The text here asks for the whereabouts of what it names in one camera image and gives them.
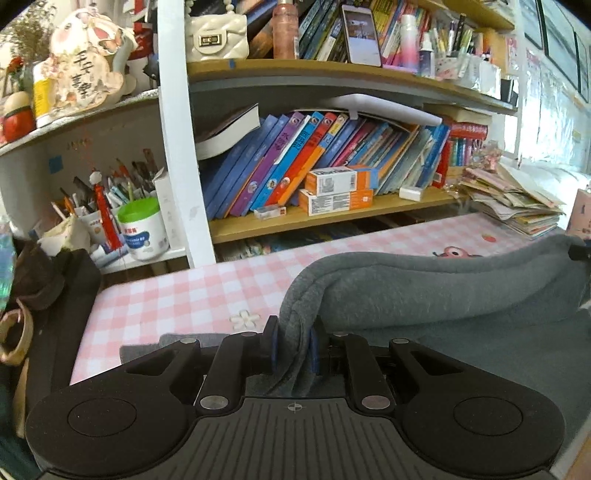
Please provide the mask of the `lower orange white toothpaste box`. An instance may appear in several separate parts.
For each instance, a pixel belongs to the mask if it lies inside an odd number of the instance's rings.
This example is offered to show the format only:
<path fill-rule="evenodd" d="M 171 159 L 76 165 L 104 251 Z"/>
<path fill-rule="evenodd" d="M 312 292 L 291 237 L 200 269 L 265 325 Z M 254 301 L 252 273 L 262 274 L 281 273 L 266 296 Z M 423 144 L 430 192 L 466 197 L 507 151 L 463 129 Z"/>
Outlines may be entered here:
<path fill-rule="evenodd" d="M 329 195 L 315 195 L 304 189 L 298 191 L 298 206 L 308 216 L 365 209 L 373 205 L 373 200 L 374 192 L 372 190 Z"/>

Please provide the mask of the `pink rabbit plaque decoration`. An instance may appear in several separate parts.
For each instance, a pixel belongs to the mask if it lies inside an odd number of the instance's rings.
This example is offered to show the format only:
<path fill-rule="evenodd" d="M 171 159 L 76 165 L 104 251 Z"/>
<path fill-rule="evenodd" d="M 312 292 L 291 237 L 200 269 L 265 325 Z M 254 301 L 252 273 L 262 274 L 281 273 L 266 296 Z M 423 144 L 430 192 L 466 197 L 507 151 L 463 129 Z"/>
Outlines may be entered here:
<path fill-rule="evenodd" d="M 72 11 L 53 31 L 49 56 L 33 68 L 36 124 L 118 102 L 135 84 L 125 68 L 137 48 L 133 31 L 94 6 Z"/>

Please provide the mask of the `smartphone leaning on shelf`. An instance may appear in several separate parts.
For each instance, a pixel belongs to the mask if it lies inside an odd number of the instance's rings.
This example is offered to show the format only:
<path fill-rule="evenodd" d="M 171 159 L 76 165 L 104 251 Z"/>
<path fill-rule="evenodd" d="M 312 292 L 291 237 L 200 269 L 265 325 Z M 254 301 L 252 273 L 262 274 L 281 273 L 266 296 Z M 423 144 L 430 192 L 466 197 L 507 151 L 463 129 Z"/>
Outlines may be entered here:
<path fill-rule="evenodd" d="M 342 4 L 342 21 L 349 63 L 381 67 L 382 57 L 372 11 Z"/>

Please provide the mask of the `stack of magazines and papers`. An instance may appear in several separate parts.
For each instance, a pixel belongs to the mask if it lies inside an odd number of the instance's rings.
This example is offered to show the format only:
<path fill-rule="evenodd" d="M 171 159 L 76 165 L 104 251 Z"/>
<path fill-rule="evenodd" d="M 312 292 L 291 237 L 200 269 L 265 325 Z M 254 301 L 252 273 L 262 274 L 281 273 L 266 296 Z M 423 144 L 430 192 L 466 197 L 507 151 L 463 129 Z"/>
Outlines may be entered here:
<path fill-rule="evenodd" d="M 536 239 L 558 227 L 563 202 L 528 174 L 503 163 L 494 170 L 466 167 L 458 183 L 478 211 Z"/>

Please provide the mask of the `white USB charger block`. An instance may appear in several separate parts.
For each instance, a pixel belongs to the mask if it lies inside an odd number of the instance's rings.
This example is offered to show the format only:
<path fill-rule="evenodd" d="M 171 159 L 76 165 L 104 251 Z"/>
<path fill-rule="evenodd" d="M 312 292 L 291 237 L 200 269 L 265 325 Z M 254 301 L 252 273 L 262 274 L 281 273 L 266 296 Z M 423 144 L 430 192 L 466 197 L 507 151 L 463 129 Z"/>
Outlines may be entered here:
<path fill-rule="evenodd" d="M 403 186 L 399 190 L 399 197 L 401 199 L 413 202 L 421 202 L 423 195 L 424 190 L 416 186 Z"/>

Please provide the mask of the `orange white toothpaste box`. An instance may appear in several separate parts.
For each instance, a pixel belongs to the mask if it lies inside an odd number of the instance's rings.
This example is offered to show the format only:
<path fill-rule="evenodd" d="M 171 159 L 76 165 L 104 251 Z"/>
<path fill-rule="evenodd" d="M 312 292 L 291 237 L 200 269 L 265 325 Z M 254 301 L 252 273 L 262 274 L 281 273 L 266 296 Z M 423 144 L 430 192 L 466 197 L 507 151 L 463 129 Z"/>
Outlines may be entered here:
<path fill-rule="evenodd" d="M 315 196 L 375 190 L 378 186 L 378 170 L 365 166 L 315 169 L 308 172 L 304 179 L 304 190 Z"/>
<path fill-rule="evenodd" d="M 329 195 L 315 195 L 304 189 L 298 191 L 298 206 L 308 216 L 365 209 L 373 205 L 373 200 L 374 192 L 372 190 Z"/>

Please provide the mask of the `white desk lamp head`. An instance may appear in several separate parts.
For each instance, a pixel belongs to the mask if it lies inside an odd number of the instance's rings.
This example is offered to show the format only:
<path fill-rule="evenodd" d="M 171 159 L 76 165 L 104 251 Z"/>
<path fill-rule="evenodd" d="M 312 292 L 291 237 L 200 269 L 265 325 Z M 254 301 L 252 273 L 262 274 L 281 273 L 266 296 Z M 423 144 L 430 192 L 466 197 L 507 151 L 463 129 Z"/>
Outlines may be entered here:
<path fill-rule="evenodd" d="M 365 114 L 385 120 L 432 127 L 437 127 L 443 122 L 441 117 L 423 110 L 367 94 L 356 93 L 332 97 L 321 100 L 320 105 L 349 111 L 353 113 L 353 118 L 358 117 L 359 114 Z"/>

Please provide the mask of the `white green-lid milk powder can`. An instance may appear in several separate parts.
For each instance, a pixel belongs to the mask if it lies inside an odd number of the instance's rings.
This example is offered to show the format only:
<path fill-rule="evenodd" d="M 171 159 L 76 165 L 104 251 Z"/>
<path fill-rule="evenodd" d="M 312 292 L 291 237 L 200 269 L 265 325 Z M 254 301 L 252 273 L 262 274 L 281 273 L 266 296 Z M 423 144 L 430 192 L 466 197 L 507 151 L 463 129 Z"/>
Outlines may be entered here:
<path fill-rule="evenodd" d="M 152 260 L 169 249 L 158 200 L 146 197 L 131 201 L 117 212 L 117 221 L 131 257 Z"/>

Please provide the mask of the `pink checkered cartoon desk mat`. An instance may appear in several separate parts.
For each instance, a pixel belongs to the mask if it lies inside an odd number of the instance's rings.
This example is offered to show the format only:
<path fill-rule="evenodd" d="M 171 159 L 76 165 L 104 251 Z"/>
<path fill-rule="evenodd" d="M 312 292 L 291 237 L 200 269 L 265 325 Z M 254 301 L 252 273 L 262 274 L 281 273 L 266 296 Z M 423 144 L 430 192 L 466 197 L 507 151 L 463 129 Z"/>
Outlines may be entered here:
<path fill-rule="evenodd" d="M 449 246 L 490 256 L 531 243 L 490 217 L 473 213 L 115 285 L 95 299 L 71 380 L 79 382 L 118 366 L 123 345 L 154 344 L 169 333 L 263 327 L 280 309 L 298 273 L 325 256 L 353 251 L 433 256 Z"/>

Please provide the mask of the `grey sweatshirt garment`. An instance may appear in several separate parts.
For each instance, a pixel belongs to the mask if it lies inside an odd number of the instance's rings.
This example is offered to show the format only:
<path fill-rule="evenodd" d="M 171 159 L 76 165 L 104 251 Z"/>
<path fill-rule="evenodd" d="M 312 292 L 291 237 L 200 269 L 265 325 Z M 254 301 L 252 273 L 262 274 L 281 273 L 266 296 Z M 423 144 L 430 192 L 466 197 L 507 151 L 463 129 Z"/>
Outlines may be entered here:
<path fill-rule="evenodd" d="M 253 395 L 322 396 L 342 382 L 311 371 L 310 331 L 405 337 L 541 392 L 561 410 L 567 440 L 590 413 L 590 263 L 578 239 L 552 235 L 489 257 L 352 252 L 304 268 L 280 305 L 280 356 Z"/>

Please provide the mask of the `red thick dictionary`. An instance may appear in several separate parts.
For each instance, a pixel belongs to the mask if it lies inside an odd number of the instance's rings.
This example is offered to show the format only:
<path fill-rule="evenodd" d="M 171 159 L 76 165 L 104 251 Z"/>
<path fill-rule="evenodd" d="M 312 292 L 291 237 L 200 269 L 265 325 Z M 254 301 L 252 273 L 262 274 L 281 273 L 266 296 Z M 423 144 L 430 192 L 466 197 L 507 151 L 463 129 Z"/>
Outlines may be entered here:
<path fill-rule="evenodd" d="M 485 141 L 487 136 L 487 125 L 470 122 L 453 122 L 451 125 L 451 138 Z"/>

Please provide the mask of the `white wooden bookshelf unit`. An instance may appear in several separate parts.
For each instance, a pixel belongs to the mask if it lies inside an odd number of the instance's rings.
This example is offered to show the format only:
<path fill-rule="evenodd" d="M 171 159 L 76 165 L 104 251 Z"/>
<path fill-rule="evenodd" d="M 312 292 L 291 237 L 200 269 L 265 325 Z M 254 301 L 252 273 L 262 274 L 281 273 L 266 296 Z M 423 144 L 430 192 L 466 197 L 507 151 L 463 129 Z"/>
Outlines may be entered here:
<path fill-rule="evenodd" d="M 153 148 L 169 172 L 182 225 L 180 252 L 190 266 L 209 265 L 222 223 L 205 218 L 195 139 L 236 110 L 252 104 L 280 113 L 317 107 L 346 94 L 372 95 L 419 107 L 463 106 L 513 115 L 509 103 L 474 90 L 400 70 L 311 60 L 186 62 L 181 5 L 164 3 L 157 19 L 160 84 L 124 101 L 64 117 L 1 149 L 1 212 L 22 233 L 52 226 L 52 201 L 73 179 L 132 161 Z"/>

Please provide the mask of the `upper orange white toothpaste box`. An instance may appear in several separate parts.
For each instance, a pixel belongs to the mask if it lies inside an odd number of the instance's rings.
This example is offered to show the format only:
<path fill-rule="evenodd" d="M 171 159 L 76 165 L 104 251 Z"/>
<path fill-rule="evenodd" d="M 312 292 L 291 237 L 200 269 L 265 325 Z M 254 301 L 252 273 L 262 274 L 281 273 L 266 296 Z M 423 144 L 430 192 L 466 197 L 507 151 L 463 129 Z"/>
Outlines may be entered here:
<path fill-rule="evenodd" d="M 365 166 L 315 169 L 308 172 L 304 179 L 304 190 L 315 196 L 375 190 L 378 186 L 378 170 Z"/>

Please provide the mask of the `white quilted mini handbag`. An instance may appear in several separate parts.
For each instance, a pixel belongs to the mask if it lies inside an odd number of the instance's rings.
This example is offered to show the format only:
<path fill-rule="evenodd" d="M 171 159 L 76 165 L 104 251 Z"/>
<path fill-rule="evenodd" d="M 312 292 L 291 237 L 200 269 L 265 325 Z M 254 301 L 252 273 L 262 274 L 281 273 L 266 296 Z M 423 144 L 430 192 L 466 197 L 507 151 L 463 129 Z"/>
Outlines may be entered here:
<path fill-rule="evenodd" d="M 185 53 L 188 63 L 249 57 L 247 18 L 223 0 L 223 14 L 191 17 L 192 1 L 185 2 Z"/>

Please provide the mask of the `red tassel pendant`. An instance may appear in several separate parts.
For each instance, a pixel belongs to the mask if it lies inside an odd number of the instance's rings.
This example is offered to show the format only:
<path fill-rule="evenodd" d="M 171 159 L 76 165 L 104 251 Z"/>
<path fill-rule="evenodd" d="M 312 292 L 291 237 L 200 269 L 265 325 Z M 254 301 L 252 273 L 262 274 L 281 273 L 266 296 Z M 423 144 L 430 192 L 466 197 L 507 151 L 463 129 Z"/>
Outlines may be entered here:
<path fill-rule="evenodd" d="M 111 211 L 102 186 L 101 173 L 98 170 L 93 170 L 89 176 L 89 182 L 94 190 L 95 202 L 100 212 L 101 224 L 109 249 L 119 250 L 122 244 L 112 221 Z"/>

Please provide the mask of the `small white red box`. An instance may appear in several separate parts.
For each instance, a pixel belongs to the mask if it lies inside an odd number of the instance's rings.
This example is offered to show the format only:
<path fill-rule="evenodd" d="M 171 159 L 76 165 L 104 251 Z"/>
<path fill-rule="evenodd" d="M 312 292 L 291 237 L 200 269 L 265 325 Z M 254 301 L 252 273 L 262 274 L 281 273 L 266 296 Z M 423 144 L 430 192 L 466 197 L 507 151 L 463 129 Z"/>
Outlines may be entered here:
<path fill-rule="evenodd" d="M 274 204 L 270 206 L 259 207 L 254 210 L 253 213 L 254 216 L 256 216 L 256 219 L 270 220 L 286 215 L 287 207 Z"/>

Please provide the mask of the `row of leaning books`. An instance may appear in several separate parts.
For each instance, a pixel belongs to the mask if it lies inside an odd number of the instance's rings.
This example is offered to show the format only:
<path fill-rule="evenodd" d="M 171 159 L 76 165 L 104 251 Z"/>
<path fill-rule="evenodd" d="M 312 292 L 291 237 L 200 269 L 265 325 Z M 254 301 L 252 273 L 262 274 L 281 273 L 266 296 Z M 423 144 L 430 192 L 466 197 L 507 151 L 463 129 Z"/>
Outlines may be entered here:
<path fill-rule="evenodd" d="M 242 217 L 259 207 L 298 206 L 311 170 L 365 166 L 379 172 L 377 196 L 403 186 L 425 190 L 436 172 L 450 128 L 414 125 L 342 109 L 294 110 L 260 116 L 252 105 L 197 141 L 208 220 Z"/>

